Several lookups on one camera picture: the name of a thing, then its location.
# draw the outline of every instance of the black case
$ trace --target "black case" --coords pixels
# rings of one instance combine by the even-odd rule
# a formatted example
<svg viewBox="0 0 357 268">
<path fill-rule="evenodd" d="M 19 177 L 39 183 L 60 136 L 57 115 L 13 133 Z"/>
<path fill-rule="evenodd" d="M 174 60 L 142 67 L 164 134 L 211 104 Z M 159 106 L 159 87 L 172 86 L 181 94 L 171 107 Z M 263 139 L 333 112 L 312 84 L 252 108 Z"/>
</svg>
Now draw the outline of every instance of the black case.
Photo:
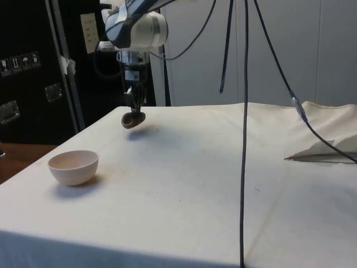
<svg viewBox="0 0 357 268">
<path fill-rule="evenodd" d="M 45 0 L 0 0 L 0 64 L 23 54 L 38 56 L 33 66 L 23 62 L 21 71 L 0 75 L 0 106 L 16 101 L 20 110 L 20 117 L 0 123 L 1 142 L 57 145 L 78 129 L 49 6 Z M 61 88 L 62 97 L 49 102 L 45 88 L 51 85 Z"/>
</svg>

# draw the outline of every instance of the sticker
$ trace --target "sticker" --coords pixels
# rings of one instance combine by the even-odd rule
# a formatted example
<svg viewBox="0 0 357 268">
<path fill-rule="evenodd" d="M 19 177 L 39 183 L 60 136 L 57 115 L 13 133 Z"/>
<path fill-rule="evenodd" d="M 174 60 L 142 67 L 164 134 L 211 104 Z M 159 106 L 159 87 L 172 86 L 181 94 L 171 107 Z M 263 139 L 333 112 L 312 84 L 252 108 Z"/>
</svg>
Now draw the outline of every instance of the sticker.
<svg viewBox="0 0 357 268">
<path fill-rule="evenodd" d="M 32 67 L 34 67 L 34 68 L 41 66 L 40 56 L 38 55 L 37 51 L 30 53 L 30 61 L 31 61 Z"/>
<path fill-rule="evenodd" d="M 22 70 L 25 71 L 25 70 L 32 69 L 32 65 L 31 65 L 29 54 L 20 55 L 20 61 L 21 61 L 21 65 L 22 65 Z"/>
<path fill-rule="evenodd" d="M 80 15 L 87 54 L 93 53 L 99 42 L 95 13 Z"/>
<path fill-rule="evenodd" d="M 10 58 L 11 69 L 13 73 L 19 73 L 22 71 L 21 62 L 19 56 Z"/>
<path fill-rule="evenodd" d="M 0 74 L 2 77 L 12 74 L 9 59 L 0 60 Z"/>
</svg>

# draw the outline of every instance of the black cabinet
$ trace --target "black cabinet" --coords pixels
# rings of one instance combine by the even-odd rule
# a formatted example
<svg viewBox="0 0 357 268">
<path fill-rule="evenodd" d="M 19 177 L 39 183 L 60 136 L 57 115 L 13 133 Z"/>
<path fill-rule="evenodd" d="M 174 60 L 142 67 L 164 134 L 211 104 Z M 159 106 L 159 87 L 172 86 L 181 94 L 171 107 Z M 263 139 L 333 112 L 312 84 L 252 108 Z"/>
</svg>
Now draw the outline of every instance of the black cabinet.
<svg viewBox="0 0 357 268">
<path fill-rule="evenodd" d="M 0 141 L 60 144 L 76 133 L 45 0 L 0 0 Z M 6 105 L 17 103 L 20 116 Z"/>
</svg>

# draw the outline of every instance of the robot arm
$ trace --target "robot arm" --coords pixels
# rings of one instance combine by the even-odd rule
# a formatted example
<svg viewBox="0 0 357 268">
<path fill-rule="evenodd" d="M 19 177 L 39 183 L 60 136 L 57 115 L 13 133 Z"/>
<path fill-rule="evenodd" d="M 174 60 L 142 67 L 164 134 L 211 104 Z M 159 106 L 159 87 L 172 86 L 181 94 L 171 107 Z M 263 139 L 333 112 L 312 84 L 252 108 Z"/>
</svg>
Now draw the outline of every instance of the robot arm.
<svg viewBox="0 0 357 268">
<path fill-rule="evenodd" d="M 150 12 L 170 0 L 125 0 L 111 10 L 105 23 L 109 41 L 119 49 L 137 51 L 162 46 L 168 35 L 163 15 Z"/>
<path fill-rule="evenodd" d="M 124 97 L 131 112 L 122 118 L 124 128 L 133 128 L 145 120 L 141 107 L 146 98 L 149 51 L 162 46 L 168 35 L 165 18 L 152 10 L 169 2 L 172 0 L 106 0 L 114 9 L 102 11 L 105 33 L 119 49 L 117 60 L 125 66 Z"/>
</svg>

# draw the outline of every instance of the hanging cable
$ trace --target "hanging cable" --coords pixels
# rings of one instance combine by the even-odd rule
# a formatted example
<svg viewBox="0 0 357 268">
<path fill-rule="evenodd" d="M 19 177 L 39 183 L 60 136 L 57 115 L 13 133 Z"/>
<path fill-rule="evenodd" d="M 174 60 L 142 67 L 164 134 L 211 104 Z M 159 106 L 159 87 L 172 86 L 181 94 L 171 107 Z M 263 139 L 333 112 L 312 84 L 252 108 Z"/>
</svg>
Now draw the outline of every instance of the hanging cable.
<svg viewBox="0 0 357 268">
<path fill-rule="evenodd" d="M 208 22 L 210 21 L 211 19 L 211 16 L 212 16 L 212 13 L 213 13 L 213 10 L 216 6 L 216 2 L 217 0 L 213 0 L 213 3 L 212 3 L 212 6 L 211 6 L 211 10 L 210 12 L 208 13 L 208 16 L 207 16 L 207 19 L 205 21 L 205 23 L 203 24 L 203 27 L 201 28 L 200 32 L 195 36 L 195 38 L 191 41 L 191 43 L 187 46 L 187 48 L 185 48 L 181 53 L 179 53 L 177 56 L 175 57 L 172 57 L 172 58 L 166 58 L 166 57 L 161 57 L 159 55 L 156 55 L 152 52 L 150 52 L 151 55 L 159 58 L 159 59 L 162 59 L 162 60 L 176 60 L 178 59 L 179 57 L 181 57 L 184 53 L 186 53 L 187 50 L 189 50 L 191 48 L 191 46 L 196 42 L 196 40 L 201 36 L 201 34 L 204 32 Z"/>
<path fill-rule="evenodd" d="M 227 33 L 225 37 L 225 49 L 224 49 L 224 58 L 223 58 L 223 69 L 222 69 L 222 78 L 221 78 L 221 86 L 219 92 L 222 93 L 225 84 L 225 73 L 227 70 L 227 61 L 228 61 L 228 52 L 229 52 L 229 40 L 230 40 L 230 28 L 232 23 L 232 14 L 233 14 L 233 5 L 234 0 L 230 0 L 229 2 L 229 12 L 228 12 L 228 24 L 227 24 Z"/>
<path fill-rule="evenodd" d="M 266 39 L 268 41 L 268 44 L 269 44 L 269 47 L 270 47 L 270 50 L 273 54 L 273 57 L 274 57 L 274 60 L 275 60 L 275 63 L 279 69 L 279 72 L 280 72 L 280 75 L 281 77 L 283 78 L 284 80 L 284 83 L 286 85 L 286 88 L 287 90 L 289 91 L 289 94 L 293 100 L 293 104 L 298 112 L 298 114 L 300 115 L 300 117 L 302 118 L 302 120 L 304 121 L 304 123 L 306 124 L 306 126 L 308 127 L 308 129 L 321 141 L 323 142 L 326 146 L 328 146 L 329 148 L 331 148 L 332 150 L 334 150 L 335 152 L 337 152 L 338 154 L 342 155 L 343 157 L 351 160 L 352 162 L 356 163 L 357 164 L 357 160 L 354 159 L 353 157 L 351 157 L 350 155 L 346 154 L 345 152 L 342 152 L 341 150 L 337 149 L 335 146 L 329 144 L 324 138 L 322 138 L 319 134 L 316 133 L 316 131 L 312 128 L 312 126 L 310 125 L 310 123 L 308 122 L 308 119 L 306 117 L 306 114 L 305 114 L 305 111 L 301 105 L 301 102 L 298 100 L 298 98 L 296 97 L 294 91 L 291 89 L 290 85 L 289 85 L 289 82 L 287 81 L 286 77 L 285 77 L 285 74 L 281 68 L 281 65 L 280 65 L 280 62 L 278 60 L 278 57 L 275 53 L 275 50 L 274 50 L 274 47 L 272 45 L 272 42 L 270 40 L 270 37 L 269 37 L 269 34 L 268 34 L 268 31 L 267 31 L 267 28 L 266 28 L 266 25 L 264 23 L 264 19 L 263 19 L 263 16 L 262 16 L 262 13 L 260 11 L 260 8 L 259 8 L 259 4 L 257 2 L 257 0 L 254 0 L 254 4 L 255 4 L 255 8 L 258 12 L 258 16 L 259 16 L 259 19 L 260 19 L 260 24 L 262 25 L 263 27 L 263 31 L 264 31 L 264 34 L 266 36 Z"/>
<path fill-rule="evenodd" d="M 122 66 L 120 66 L 120 71 L 116 74 L 112 74 L 112 75 L 109 75 L 109 74 L 103 74 L 99 68 L 98 68 L 98 61 L 97 61 L 97 56 L 98 56 L 98 47 L 99 47 L 99 44 L 100 44 L 100 41 L 98 41 L 96 47 L 95 47 L 95 50 L 93 52 L 93 68 L 94 68 L 94 71 L 96 73 L 96 75 L 104 80 L 104 81 L 112 81 L 112 80 L 116 80 L 118 79 L 119 77 L 122 76 L 122 72 L 123 72 L 123 69 L 122 69 Z"/>
<path fill-rule="evenodd" d="M 245 52 L 244 52 L 244 116 L 243 116 L 243 150 L 242 172 L 240 177 L 240 217 L 239 217 L 239 254 L 240 267 L 245 268 L 244 263 L 244 187 L 245 187 L 245 161 L 247 156 L 247 120 L 248 120 L 248 53 L 249 53 L 249 13 L 248 0 L 245 5 Z"/>
</svg>

